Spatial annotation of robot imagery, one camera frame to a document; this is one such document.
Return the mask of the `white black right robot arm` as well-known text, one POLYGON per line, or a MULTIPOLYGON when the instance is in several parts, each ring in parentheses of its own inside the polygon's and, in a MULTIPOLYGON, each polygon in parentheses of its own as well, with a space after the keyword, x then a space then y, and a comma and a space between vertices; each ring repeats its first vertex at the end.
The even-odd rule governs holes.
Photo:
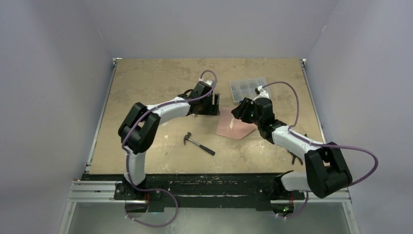
POLYGON ((273 194, 277 197, 286 198, 292 191, 308 191, 325 198, 353 182, 337 145, 331 142, 323 146, 293 131, 286 123, 276 119, 270 99, 244 98, 231 113, 235 119, 255 124, 262 138, 285 148, 304 162, 304 173, 288 171, 275 177, 273 194))

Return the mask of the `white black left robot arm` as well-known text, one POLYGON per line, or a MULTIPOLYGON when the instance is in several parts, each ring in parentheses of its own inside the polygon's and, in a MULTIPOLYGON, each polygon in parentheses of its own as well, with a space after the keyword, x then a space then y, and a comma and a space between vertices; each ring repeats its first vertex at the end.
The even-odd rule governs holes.
POLYGON ((125 180, 129 183, 126 193, 132 199, 140 199, 145 194, 142 182, 146 178, 146 151, 154 142, 159 125, 178 117, 205 115, 210 109, 216 111, 218 102, 213 93, 215 81, 199 81, 189 94, 182 93, 167 102, 144 105, 135 103, 118 130, 121 147, 126 153, 125 180))

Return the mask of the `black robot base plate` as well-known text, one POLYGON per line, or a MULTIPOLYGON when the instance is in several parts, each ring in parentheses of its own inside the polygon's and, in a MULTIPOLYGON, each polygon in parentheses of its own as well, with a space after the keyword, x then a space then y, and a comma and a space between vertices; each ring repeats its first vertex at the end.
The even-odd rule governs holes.
POLYGON ((114 199, 131 204, 143 200, 149 212, 163 212, 165 208, 236 208, 256 211, 281 212, 271 202, 304 201, 305 193, 273 194, 274 179, 281 173, 246 174, 147 174, 134 188, 122 174, 83 174, 82 181, 113 181, 114 199))

